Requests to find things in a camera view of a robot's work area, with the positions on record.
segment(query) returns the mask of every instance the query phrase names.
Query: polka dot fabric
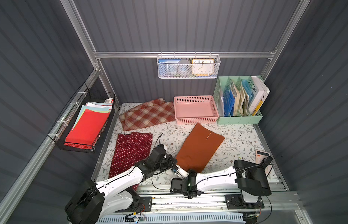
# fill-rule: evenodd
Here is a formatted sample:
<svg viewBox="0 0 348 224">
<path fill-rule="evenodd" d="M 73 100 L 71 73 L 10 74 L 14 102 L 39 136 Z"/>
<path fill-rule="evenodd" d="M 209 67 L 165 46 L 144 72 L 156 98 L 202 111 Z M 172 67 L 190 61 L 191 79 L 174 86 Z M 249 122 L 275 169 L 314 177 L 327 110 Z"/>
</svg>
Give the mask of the polka dot fabric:
<svg viewBox="0 0 348 224">
<path fill-rule="evenodd" d="M 109 170 L 109 178 L 128 170 L 136 162 L 149 156 L 153 134 L 132 132 L 118 134 L 116 149 Z"/>
</svg>

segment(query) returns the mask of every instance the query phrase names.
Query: red polka dot cloth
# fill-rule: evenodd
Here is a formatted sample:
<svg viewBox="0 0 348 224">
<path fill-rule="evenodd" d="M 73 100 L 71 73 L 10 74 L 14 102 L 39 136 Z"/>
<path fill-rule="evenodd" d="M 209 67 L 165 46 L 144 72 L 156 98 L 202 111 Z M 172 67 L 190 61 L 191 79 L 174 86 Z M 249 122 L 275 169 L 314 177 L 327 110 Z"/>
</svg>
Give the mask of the red polka dot cloth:
<svg viewBox="0 0 348 224">
<path fill-rule="evenodd" d="M 163 98 L 148 101 L 119 115 L 119 120 L 124 131 L 172 122 L 175 121 L 174 104 Z"/>
<path fill-rule="evenodd" d="M 118 134 L 116 149 L 112 164 L 110 165 L 109 178 L 128 170 L 136 162 L 149 156 L 153 140 L 151 133 L 132 132 L 130 134 Z"/>
</svg>

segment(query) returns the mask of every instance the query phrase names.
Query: brown fabric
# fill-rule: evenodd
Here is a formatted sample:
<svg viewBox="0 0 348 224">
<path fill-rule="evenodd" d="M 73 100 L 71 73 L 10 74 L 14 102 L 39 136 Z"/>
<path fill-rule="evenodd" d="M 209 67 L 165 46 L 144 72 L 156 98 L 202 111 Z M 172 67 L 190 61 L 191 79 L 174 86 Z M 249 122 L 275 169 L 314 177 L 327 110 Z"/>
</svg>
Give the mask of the brown fabric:
<svg viewBox="0 0 348 224">
<path fill-rule="evenodd" d="M 178 165 L 185 171 L 202 172 L 224 139 L 197 123 L 176 156 Z"/>
</svg>

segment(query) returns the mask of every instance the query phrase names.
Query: wall-mounted basket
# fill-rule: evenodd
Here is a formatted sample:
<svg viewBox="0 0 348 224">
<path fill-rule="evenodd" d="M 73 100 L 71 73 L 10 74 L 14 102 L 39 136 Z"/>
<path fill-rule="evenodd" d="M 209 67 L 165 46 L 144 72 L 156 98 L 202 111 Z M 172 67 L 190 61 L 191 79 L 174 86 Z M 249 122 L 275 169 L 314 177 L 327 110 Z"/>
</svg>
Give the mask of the wall-mounted basket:
<svg viewBox="0 0 348 224">
<path fill-rule="evenodd" d="M 204 53 L 165 53 L 156 60 L 159 78 L 217 78 L 220 57 Z"/>
</svg>

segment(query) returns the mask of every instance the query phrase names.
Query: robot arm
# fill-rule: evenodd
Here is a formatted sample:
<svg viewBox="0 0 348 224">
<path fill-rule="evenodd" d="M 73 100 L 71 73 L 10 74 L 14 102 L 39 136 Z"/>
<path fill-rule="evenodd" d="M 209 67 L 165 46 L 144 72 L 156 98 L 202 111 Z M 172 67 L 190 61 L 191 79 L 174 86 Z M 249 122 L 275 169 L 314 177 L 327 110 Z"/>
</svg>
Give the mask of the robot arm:
<svg viewBox="0 0 348 224">
<path fill-rule="evenodd" d="M 265 168 L 271 161 L 272 157 L 267 157 L 261 164 L 235 160 L 234 166 L 213 173 L 195 173 L 191 170 L 187 173 L 176 165 L 172 171 L 178 173 L 181 178 L 172 179 L 171 192 L 183 194 L 191 199 L 209 190 L 238 187 L 245 195 L 244 201 L 247 198 L 247 202 L 252 203 L 255 196 L 257 201 L 258 196 L 271 195 L 265 173 Z"/>
<path fill-rule="evenodd" d="M 136 209 L 140 196 L 130 186 L 152 177 L 158 169 L 166 171 L 175 164 L 176 159 L 160 144 L 148 158 L 127 171 L 105 181 L 85 182 L 64 209 L 68 220 L 72 224 L 91 224 L 120 209 Z"/>
<path fill-rule="evenodd" d="M 213 172 L 186 172 L 176 166 L 176 159 L 166 152 L 166 146 L 157 146 L 148 158 L 136 163 L 115 177 L 93 183 L 85 182 L 65 207 L 72 224 L 92 224 L 100 217 L 121 209 L 137 209 L 140 196 L 130 187 L 153 176 L 154 172 L 169 168 L 181 178 L 172 179 L 171 192 L 183 194 L 189 199 L 214 190 L 239 187 L 243 203 L 256 203 L 258 196 L 270 195 L 265 168 L 272 158 L 261 165 L 235 160 L 234 166 Z"/>
</svg>

